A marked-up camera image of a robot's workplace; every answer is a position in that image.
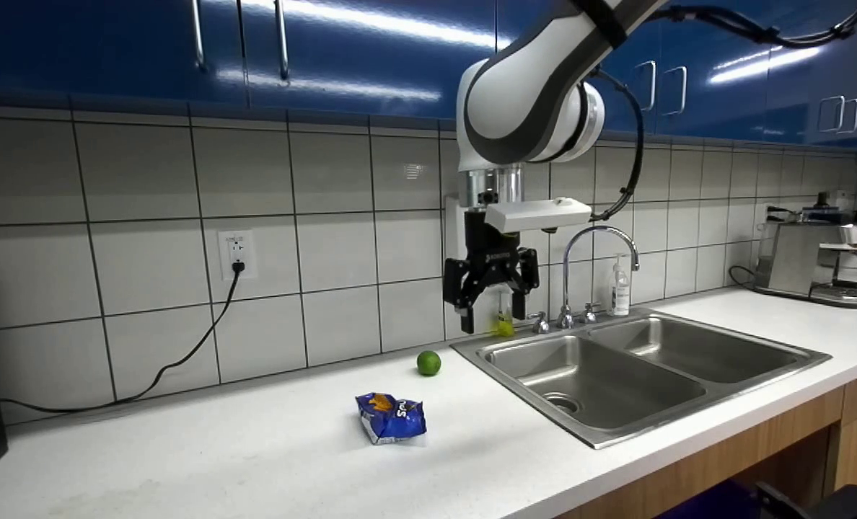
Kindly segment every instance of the faucet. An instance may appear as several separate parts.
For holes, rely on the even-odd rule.
[[[628,252],[631,252],[631,270],[637,270],[637,248],[631,244],[631,239],[614,228],[614,225],[589,225],[583,231],[576,231],[567,244],[565,244],[565,255],[562,255],[562,310],[559,310],[559,329],[572,329],[573,324],[573,314],[567,307],[567,255],[572,255],[572,248],[573,242],[583,235],[583,234],[595,234],[595,231],[602,231],[602,234],[611,234],[617,239],[625,242]]]

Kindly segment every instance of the sink drain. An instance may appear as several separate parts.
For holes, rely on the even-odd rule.
[[[546,399],[552,399],[555,405],[559,405],[567,414],[573,414],[580,408],[565,391],[542,391],[542,395],[546,395]]]

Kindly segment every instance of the lower cabinet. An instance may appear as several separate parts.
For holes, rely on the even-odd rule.
[[[661,515],[720,480],[768,480],[795,505],[857,485],[857,379],[661,467],[562,519]]]

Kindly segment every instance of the lime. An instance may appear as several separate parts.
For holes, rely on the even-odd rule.
[[[425,352],[417,355],[417,371],[422,371],[425,376],[438,374],[438,366],[441,366],[441,358],[438,358],[432,349],[425,349]]]

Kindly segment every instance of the blue wrapper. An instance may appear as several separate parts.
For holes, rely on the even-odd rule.
[[[426,433],[425,402],[402,399],[387,391],[357,395],[361,424],[371,443],[402,441]]]

